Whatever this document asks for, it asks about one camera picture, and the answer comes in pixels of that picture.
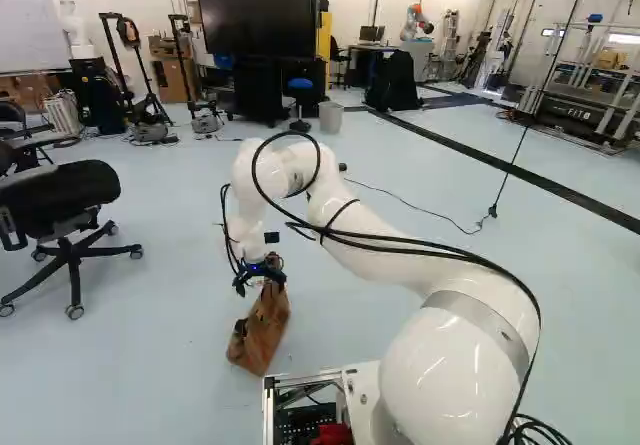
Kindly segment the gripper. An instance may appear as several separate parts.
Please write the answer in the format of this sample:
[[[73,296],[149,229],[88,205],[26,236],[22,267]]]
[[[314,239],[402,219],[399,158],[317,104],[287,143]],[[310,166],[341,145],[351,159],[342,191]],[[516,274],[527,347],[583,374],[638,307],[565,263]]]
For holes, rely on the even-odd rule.
[[[264,277],[279,285],[285,285],[284,259],[275,251],[269,252],[261,262],[250,263],[248,269],[253,276]]]

